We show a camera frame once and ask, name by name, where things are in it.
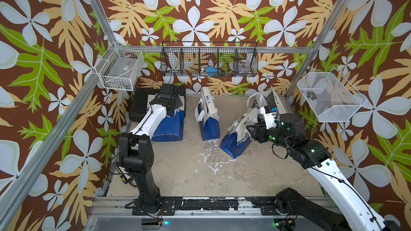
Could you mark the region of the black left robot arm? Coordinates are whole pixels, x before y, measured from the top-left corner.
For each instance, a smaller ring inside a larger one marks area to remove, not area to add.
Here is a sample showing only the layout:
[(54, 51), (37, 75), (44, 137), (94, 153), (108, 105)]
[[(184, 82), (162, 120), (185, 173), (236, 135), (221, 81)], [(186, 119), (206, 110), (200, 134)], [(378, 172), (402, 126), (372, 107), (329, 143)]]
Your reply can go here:
[(186, 96), (183, 87), (174, 84), (163, 84), (161, 90), (148, 102), (143, 103), (145, 116), (136, 128), (129, 133), (122, 133), (119, 138), (119, 165), (125, 169), (136, 183), (139, 196), (134, 203), (135, 215), (158, 216), (161, 212), (161, 194), (152, 174), (154, 151), (151, 138), (160, 123), (174, 110), (184, 106), (182, 101)]

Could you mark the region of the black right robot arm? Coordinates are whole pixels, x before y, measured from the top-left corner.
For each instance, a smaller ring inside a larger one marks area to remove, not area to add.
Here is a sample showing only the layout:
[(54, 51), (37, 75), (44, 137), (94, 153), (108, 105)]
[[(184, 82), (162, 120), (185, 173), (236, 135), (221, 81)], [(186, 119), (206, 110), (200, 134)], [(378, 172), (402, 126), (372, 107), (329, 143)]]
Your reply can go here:
[(306, 137), (304, 121), (294, 113), (269, 114), (264, 124), (248, 125), (259, 142), (282, 147), (325, 189), (341, 213), (334, 213), (301, 196), (291, 188), (276, 196), (280, 211), (303, 216), (326, 231), (398, 231), (396, 222), (385, 220), (342, 174), (328, 149)]

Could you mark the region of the narrow takeout bag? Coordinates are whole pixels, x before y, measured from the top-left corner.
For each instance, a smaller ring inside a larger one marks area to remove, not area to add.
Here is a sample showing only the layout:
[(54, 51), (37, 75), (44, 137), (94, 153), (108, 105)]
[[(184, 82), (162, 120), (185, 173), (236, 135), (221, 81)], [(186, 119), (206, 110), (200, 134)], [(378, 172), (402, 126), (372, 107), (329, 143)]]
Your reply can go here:
[(219, 114), (215, 98), (208, 87), (202, 87), (200, 99), (195, 108), (195, 118), (199, 123), (203, 141), (220, 138)]

